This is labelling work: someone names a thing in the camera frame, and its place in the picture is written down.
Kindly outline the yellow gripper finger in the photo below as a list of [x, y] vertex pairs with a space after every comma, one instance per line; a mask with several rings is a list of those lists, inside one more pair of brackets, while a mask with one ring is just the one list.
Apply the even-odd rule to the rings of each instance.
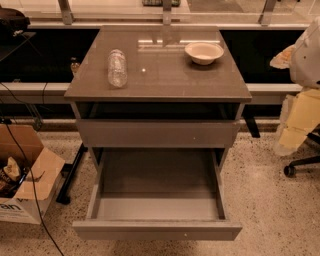
[[279, 156], [287, 156], [296, 152], [307, 135], [320, 124], [320, 90], [287, 95], [279, 121], [273, 150]]

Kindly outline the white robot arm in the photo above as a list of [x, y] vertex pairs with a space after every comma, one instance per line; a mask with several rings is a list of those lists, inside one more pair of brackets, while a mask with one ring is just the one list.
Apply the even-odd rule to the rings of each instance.
[[302, 86], [282, 103], [274, 152], [280, 156], [295, 152], [307, 135], [320, 124], [320, 17], [291, 45], [276, 55], [270, 66], [289, 69], [291, 80]]

